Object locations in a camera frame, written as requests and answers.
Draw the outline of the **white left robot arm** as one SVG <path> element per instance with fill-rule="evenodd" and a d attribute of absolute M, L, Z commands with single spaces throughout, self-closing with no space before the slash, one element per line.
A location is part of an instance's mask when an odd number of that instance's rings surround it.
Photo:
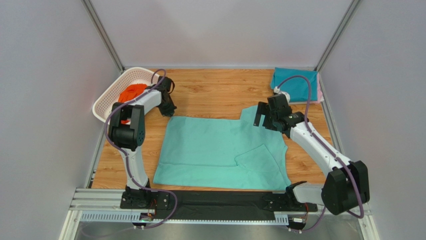
<path fill-rule="evenodd" d="M 105 131 L 107 140 L 120 152 L 125 166 L 127 183 L 122 198 L 126 204 L 148 204 L 152 200 L 152 189 L 142 159 L 145 115 L 157 107 L 163 116 L 173 116 L 177 107 L 170 94 L 174 88 L 175 83 L 166 76 L 149 86 L 133 84 L 124 91 L 126 98 L 120 97 L 113 104 L 106 120 L 109 123 Z"/>

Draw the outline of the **folded teal t shirt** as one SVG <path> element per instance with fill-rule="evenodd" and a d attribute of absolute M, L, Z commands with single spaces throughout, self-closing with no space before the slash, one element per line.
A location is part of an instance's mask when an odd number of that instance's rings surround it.
<path fill-rule="evenodd" d="M 304 76 L 309 80 L 311 103 L 320 103 L 324 100 L 320 86 L 320 74 L 317 71 L 276 67 L 272 75 L 270 88 L 275 92 L 282 81 L 296 75 Z M 288 80 L 279 89 L 289 94 L 291 103 L 305 103 L 308 99 L 308 84 L 300 77 Z"/>

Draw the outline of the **orange t shirt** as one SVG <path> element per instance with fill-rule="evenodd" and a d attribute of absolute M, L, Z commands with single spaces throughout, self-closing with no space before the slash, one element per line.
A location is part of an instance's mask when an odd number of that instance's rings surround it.
<path fill-rule="evenodd" d="M 118 102 L 121 103 L 121 104 L 124 104 L 126 102 L 134 100 L 135 98 L 137 98 L 141 94 L 143 94 L 147 87 L 148 87 L 148 85 L 144 84 L 144 83 L 137 83 L 137 84 L 129 85 L 119 95 Z"/>

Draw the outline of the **right aluminium corner post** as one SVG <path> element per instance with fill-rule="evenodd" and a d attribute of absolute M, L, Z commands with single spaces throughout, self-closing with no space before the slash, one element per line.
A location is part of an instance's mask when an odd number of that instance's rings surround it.
<path fill-rule="evenodd" d="M 320 72 L 328 58 L 330 57 L 332 51 L 334 50 L 336 44 L 338 43 L 339 39 L 341 38 L 341 36 L 343 35 L 343 33 L 345 32 L 346 28 L 348 27 L 351 19 L 353 18 L 354 14 L 356 13 L 357 9 L 359 8 L 360 4 L 362 3 L 362 0 L 352 0 L 347 8 L 347 10 L 345 11 L 342 19 L 340 20 L 336 30 L 334 31 L 328 45 L 326 46 L 323 54 L 321 55 L 318 64 L 315 67 L 315 70 L 317 72 Z"/>

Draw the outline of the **white plastic laundry basket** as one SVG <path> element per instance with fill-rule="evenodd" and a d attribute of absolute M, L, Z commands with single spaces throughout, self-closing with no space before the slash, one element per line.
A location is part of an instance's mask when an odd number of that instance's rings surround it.
<path fill-rule="evenodd" d="M 161 79 L 161 75 L 142 67 L 132 67 L 123 72 L 94 102 L 93 115 L 105 123 L 111 114 L 113 104 L 119 101 L 120 94 L 131 85 L 144 84 L 154 86 Z"/>

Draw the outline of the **left aluminium corner post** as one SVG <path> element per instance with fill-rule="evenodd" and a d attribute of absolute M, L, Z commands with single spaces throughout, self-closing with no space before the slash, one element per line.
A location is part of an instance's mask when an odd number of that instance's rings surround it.
<path fill-rule="evenodd" d="M 108 54 L 110 55 L 115 67 L 118 69 L 120 73 L 123 73 L 125 71 L 125 67 L 111 41 L 111 39 L 108 36 L 108 33 L 103 26 L 103 23 L 97 13 L 97 10 L 91 0 L 81 0 L 81 3 L 83 4 L 86 12 L 88 13 L 96 31 L 98 32 Z"/>

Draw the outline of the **black base cloth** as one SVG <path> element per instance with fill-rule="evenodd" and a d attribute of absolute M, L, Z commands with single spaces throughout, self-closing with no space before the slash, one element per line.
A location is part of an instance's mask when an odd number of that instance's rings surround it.
<path fill-rule="evenodd" d="M 274 212 L 289 211 L 284 196 L 270 191 L 194 191 L 175 190 L 154 192 L 151 203 L 159 219 L 172 213 L 172 220 L 213 221 L 268 221 Z"/>

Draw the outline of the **aluminium corner post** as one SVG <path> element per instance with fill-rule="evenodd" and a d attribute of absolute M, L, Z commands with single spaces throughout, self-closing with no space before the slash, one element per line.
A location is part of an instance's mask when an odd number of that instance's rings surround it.
<path fill-rule="evenodd" d="M 125 67 L 111 41 L 111 39 L 108 36 L 108 33 L 103 26 L 103 23 L 97 13 L 97 10 L 91 0 L 81 0 L 81 3 L 83 4 L 86 12 L 88 13 L 96 31 L 98 32 L 108 54 L 110 55 L 115 67 L 118 69 L 120 73 L 123 73 L 125 71 Z"/>
<path fill-rule="evenodd" d="M 342 19 L 340 20 L 336 30 L 334 31 L 328 45 L 326 46 L 323 54 L 321 55 L 318 64 L 315 67 L 315 70 L 317 72 L 320 72 L 328 58 L 330 57 L 332 51 L 334 50 L 336 44 L 338 43 L 339 39 L 341 38 L 341 36 L 343 35 L 343 33 L 345 32 L 346 28 L 348 27 L 351 19 L 353 18 L 354 14 L 356 13 L 357 9 L 359 8 L 360 4 L 362 3 L 362 0 L 352 0 L 347 8 L 347 10 L 345 11 Z"/>

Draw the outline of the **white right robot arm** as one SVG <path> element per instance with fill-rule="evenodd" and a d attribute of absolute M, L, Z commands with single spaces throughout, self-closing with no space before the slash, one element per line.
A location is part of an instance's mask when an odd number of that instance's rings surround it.
<path fill-rule="evenodd" d="M 339 215 L 370 201 L 368 167 L 353 161 L 328 143 L 302 112 L 293 112 L 287 97 L 278 93 L 259 102 L 254 126 L 284 134 L 297 143 L 319 166 L 326 179 L 324 184 L 300 181 L 288 186 L 285 194 L 292 203 L 322 205 Z"/>

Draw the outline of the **mint green t shirt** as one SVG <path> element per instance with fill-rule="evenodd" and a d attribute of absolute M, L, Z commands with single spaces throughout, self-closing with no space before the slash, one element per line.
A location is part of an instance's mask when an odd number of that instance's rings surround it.
<path fill-rule="evenodd" d="M 155 184 L 283 191 L 287 145 L 280 132 L 254 126 L 256 106 L 239 119 L 172 117 L 153 177 Z"/>

